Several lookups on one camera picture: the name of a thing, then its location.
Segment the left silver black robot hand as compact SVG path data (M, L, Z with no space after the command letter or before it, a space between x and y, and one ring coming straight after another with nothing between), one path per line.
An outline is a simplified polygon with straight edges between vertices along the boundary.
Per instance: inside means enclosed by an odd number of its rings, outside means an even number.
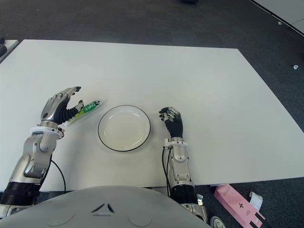
M73 96L76 92L79 92L80 89L80 86L67 88L48 99L41 112L41 122L53 122L60 125L78 114L84 107L82 100L80 100L78 104L71 109L68 109L67 105L71 99L71 96Z

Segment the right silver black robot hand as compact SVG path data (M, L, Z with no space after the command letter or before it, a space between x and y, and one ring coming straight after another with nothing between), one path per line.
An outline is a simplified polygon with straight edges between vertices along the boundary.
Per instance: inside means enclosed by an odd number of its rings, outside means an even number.
M183 122L180 112L173 107L165 107L159 111L159 114L171 138L183 138Z

